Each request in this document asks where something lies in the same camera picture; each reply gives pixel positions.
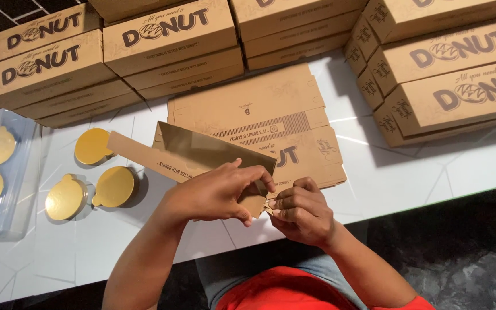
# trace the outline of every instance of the gray pants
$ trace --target gray pants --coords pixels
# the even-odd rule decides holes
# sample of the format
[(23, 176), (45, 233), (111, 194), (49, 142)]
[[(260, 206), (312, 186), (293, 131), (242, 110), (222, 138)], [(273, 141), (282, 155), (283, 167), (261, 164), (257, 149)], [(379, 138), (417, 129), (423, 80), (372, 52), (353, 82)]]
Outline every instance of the gray pants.
[(208, 306), (217, 303), (231, 288), (276, 266), (308, 272), (335, 287), (359, 309), (368, 310), (348, 284), (333, 259), (317, 247), (281, 240), (195, 260)]

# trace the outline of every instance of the clear plastic container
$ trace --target clear plastic container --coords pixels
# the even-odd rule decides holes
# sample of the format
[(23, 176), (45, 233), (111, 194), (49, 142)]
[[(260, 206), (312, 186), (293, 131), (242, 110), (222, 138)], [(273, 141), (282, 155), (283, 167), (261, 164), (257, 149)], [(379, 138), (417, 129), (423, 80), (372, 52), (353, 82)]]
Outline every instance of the clear plastic container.
[(0, 109), (0, 127), (5, 126), (17, 141), (11, 157), (0, 164), (3, 192), (0, 196), (0, 235), (9, 231), (30, 155), (35, 122)]

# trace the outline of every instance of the white marble tabletop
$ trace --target white marble tabletop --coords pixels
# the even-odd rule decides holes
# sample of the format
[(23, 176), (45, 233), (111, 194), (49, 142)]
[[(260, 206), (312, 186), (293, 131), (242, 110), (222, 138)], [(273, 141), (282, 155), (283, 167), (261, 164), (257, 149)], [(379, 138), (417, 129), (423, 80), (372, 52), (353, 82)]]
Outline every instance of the white marble tabletop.
[[(496, 127), (435, 142), (390, 149), (355, 76), (337, 50), (310, 58), (348, 181), (324, 190), (334, 216), (353, 223), (496, 188)], [(0, 237), (0, 302), (106, 280), (129, 241), (174, 182), (122, 157), (92, 167), (74, 160), (76, 139), (88, 128), (115, 130), (152, 145), (156, 121), (167, 117), (166, 98), (94, 117), (66, 129), (38, 130), (20, 194), (13, 233)], [(93, 196), (99, 176), (132, 166), (141, 180), (130, 208), (86, 206), (72, 221), (44, 212), (47, 192), (75, 173)], [(237, 220), (190, 222), (175, 262), (264, 243), (284, 236), (266, 213), (245, 228)]]

